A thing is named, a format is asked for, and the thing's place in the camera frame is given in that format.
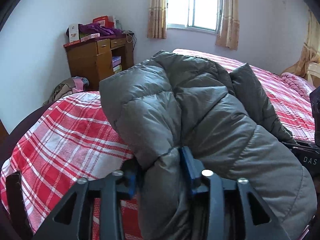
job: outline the red plaid bedsheet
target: red plaid bedsheet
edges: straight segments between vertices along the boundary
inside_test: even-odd
[[[176,49],[174,53],[208,58],[219,63],[228,72],[244,65],[243,62],[207,54],[199,51]],[[279,76],[260,68],[252,67],[253,72],[261,82],[267,96],[270,98],[281,122],[296,139],[315,141],[315,122],[312,117],[311,105]]]
[[[243,63],[210,54],[176,50],[176,53],[212,59],[228,71]],[[310,105],[276,75],[252,67],[281,121],[295,138],[313,139]],[[81,177],[103,178],[118,169],[132,152],[107,121],[98,92],[78,93],[54,103],[15,147],[1,170],[1,200],[6,209],[5,178],[22,173],[26,210],[34,232],[53,207]],[[122,201],[125,238],[142,239],[135,200]],[[94,207],[92,239],[99,239],[99,202]]]

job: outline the white wall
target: white wall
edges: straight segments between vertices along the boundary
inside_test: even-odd
[[[169,29],[166,40],[147,39],[149,0],[113,0],[115,14],[138,39],[135,62],[159,50],[192,49],[234,58],[280,73],[299,60],[308,14],[303,0],[239,0],[240,37],[237,51],[215,46],[216,36]]]
[[[71,23],[107,15],[109,0],[21,0],[0,32],[0,119],[11,132],[70,77]]]

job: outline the curtain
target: curtain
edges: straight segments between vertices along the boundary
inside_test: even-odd
[[[151,0],[148,20],[148,38],[167,38],[166,8],[167,0]]]
[[[237,50],[239,29],[238,0],[223,0],[222,24],[217,36],[216,45]]]
[[[315,15],[310,11],[308,33],[303,44],[300,60],[284,72],[293,73],[307,79],[310,63],[320,63],[320,24]]]

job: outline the gray down jacket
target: gray down jacket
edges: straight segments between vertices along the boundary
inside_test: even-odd
[[[191,239],[178,147],[207,169],[248,178],[291,239],[316,211],[308,171],[279,141],[294,143],[249,65],[230,74],[207,59],[159,52],[100,82],[111,126],[146,171],[139,193],[145,240]]]

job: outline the silver screw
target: silver screw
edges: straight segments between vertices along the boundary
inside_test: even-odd
[[[237,181],[238,181],[239,183],[241,183],[241,184],[248,184],[248,183],[249,183],[249,180],[246,179],[246,178],[240,178],[240,179],[238,179]]]
[[[115,177],[119,177],[119,176],[122,176],[124,173],[123,171],[121,170],[117,170],[117,171],[113,171],[112,172],[112,176],[115,176]]]
[[[78,184],[85,184],[85,183],[87,183],[87,182],[88,182],[88,180],[87,180],[86,178],[77,179],[77,183],[78,183]]]
[[[210,170],[203,170],[201,173],[203,176],[206,176],[206,177],[211,177],[214,174],[213,171],[210,171]]]

